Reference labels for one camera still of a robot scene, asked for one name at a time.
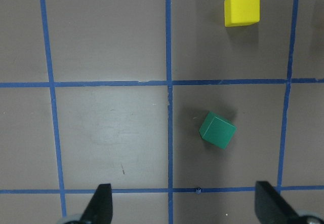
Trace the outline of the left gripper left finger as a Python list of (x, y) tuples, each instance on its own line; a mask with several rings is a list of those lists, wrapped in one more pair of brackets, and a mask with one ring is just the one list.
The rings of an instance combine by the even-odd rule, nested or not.
[(90, 202), (76, 223), (109, 224), (113, 217), (111, 184), (98, 185)]

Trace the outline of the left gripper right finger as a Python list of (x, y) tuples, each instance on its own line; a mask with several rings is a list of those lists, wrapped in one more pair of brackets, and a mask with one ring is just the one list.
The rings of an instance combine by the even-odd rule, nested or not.
[(260, 223), (306, 223), (267, 181), (256, 182), (254, 206)]

